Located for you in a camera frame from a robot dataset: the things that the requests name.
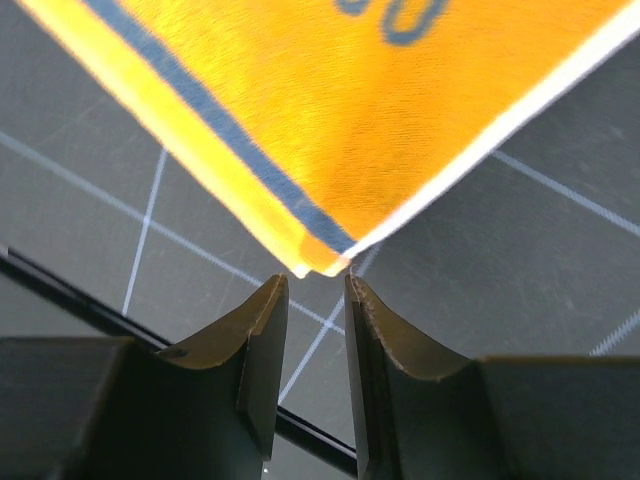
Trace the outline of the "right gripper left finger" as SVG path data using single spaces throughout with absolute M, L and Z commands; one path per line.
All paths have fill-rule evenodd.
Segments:
M 257 479 L 288 318 L 275 275 L 157 352 L 130 337 L 3 337 L 5 479 Z

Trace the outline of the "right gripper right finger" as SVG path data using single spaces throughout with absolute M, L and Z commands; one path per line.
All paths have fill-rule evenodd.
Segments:
M 467 358 L 345 279 L 362 479 L 635 479 L 635 357 Z

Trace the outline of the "yellow blue hello towel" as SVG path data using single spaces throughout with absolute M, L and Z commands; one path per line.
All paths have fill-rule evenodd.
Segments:
M 338 274 L 639 31 L 635 1 L 26 1 L 294 275 Z

